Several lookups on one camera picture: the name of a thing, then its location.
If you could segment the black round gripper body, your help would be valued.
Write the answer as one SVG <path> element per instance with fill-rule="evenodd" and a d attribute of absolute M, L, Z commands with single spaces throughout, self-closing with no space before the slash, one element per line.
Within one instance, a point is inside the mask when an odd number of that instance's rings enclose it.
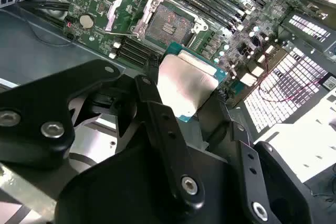
<path fill-rule="evenodd" d="M 205 187 L 197 213 L 173 201 L 162 166 L 142 138 L 74 177 L 59 196 L 55 223 L 247 223 L 227 162 L 188 150 Z"/>

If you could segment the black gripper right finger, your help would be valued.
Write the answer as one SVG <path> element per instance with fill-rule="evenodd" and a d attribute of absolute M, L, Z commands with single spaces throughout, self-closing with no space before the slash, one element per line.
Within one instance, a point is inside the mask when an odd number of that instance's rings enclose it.
<path fill-rule="evenodd" d="M 323 211 L 288 164 L 265 141 L 251 145 L 247 130 L 234 121 L 218 95 L 198 109 L 207 151 L 228 165 L 229 211 L 237 223 L 323 223 Z"/>

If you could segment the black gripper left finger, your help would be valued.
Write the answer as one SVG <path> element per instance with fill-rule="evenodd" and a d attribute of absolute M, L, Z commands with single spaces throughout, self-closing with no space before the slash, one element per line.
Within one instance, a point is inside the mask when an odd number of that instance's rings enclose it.
<path fill-rule="evenodd" d="M 162 103 L 155 83 L 142 75 L 130 78 L 100 59 L 1 94 L 1 160 L 56 168 L 68 155 L 75 128 L 103 113 L 118 118 L 126 149 L 142 138 L 148 141 L 169 193 L 183 212 L 202 208 L 203 183 L 173 111 Z"/>

